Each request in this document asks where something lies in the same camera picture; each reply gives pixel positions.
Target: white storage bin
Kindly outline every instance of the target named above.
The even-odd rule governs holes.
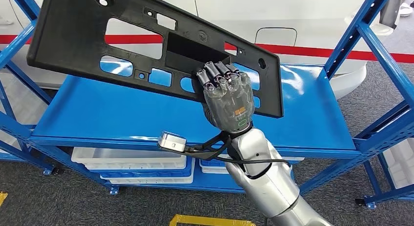
[[[219,157],[222,158],[230,158],[227,154],[221,154]],[[301,157],[283,157],[283,159],[288,160],[291,164],[297,164],[298,162],[304,160],[305,158]],[[226,167],[224,166],[223,162],[218,160],[212,161],[203,161],[199,160],[201,172],[203,173],[210,173],[210,174],[228,174]]]
[[[186,156],[166,151],[75,147],[72,161],[90,170],[180,169]]]
[[[131,178],[105,178],[112,184],[139,185],[139,184],[190,184],[194,177],[195,158],[191,161],[191,174],[182,177],[131,177]]]
[[[414,139],[408,138],[383,152],[395,188],[414,184]]]
[[[0,80],[16,120],[21,124],[37,124],[47,108],[46,103],[21,83],[13,74],[9,73],[8,70],[3,69],[0,72]],[[1,103],[0,111],[6,113]],[[0,131],[0,140],[20,149],[17,139],[3,131]]]

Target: orange label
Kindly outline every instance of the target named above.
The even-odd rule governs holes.
[[[245,111],[246,111],[245,107],[244,107],[244,106],[242,106],[240,109],[235,110],[235,111],[234,111],[234,113],[235,113],[236,115],[240,115],[241,113],[243,113],[243,112],[245,112]]]

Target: blue metal shelf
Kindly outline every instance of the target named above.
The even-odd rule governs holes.
[[[337,159],[334,164],[304,183],[301,186],[302,194],[362,163],[371,177],[373,171],[367,161],[379,155],[380,162],[385,167],[381,153],[414,134],[414,111],[409,110],[414,106],[414,86],[369,28],[386,1],[364,1],[324,66],[281,66],[286,113],[283,118],[253,117],[255,126],[266,134],[282,156]],[[16,2],[31,23],[0,53],[0,66],[9,68],[46,103],[51,102],[35,127],[16,122],[12,113],[0,113],[0,128],[19,138],[21,143],[34,147],[116,194],[118,185],[112,185],[83,165],[71,162],[70,156],[56,145],[154,150],[158,149],[156,141],[162,130],[185,136],[189,144],[201,144],[219,132],[206,121],[199,103],[72,76],[67,77],[51,101],[10,62],[32,34],[39,13],[39,7],[33,0]],[[352,138],[329,79],[361,37],[401,92],[404,101]],[[6,101],[2,100],[2,103],[7,107]],[[28,152],[17,152],[17,149],[2,142],[0,147],[11,151],[12,155],[21,160],[45,167]],[[386,173],[386,177],[391,179],[389,173]],[[393,185],[390,192],[382,193],[377,181],[371,179],[371,182],[375,196],[365,199],[368,204],[395,198],[411,199],[414,193],[412,186],[395,189]],[[202,173],[198,162],[194,170],[194,182],[191,184],[139,186],[243,192],[229,175]]]
[[[286,64],[282,78],[285,116],[253,116],[255,126],[281,155],[359,155],[322,67]],[[190,144],[201,144],[219,133],[205,119],[199,103],[68,76],[30,140],[44,145],[154,150],[162,130],[180,134]]]

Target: robotic hand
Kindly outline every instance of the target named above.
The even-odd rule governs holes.
[[[208,105],[204,107],[206,118],[222,133],[202,146],[191,147],[185,145],[185,138],[164,132],[159,146],[197,158],[225,161],[232,178],[276,225],[330,226],[299,195],[289,163],[263,132],[252,126],[254,102],[248,75],[222,62],[208,62],[196,75]],[[211,148],[218,140],[225,143],[222,148]],[[217,157],[225,148],[232,159]]]

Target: blue shelf board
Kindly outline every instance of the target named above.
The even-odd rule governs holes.
[[[0,153],[0,161],[26,162],[26,160],[23,160],[12,154],[6,154],[6,153]]]
[[[276,147],[355,151],[322,66],[283,64],[281,75],[284,117],[254,115],[254,126]],[[68,76],[32,138],[39,144],[55,139],[56,145],[103,147],[95,143],[105,141],[115,148],[132,144],[132,149],[154,150],[163,130],[186,137],[189,144],[219,133],[200,103]]]

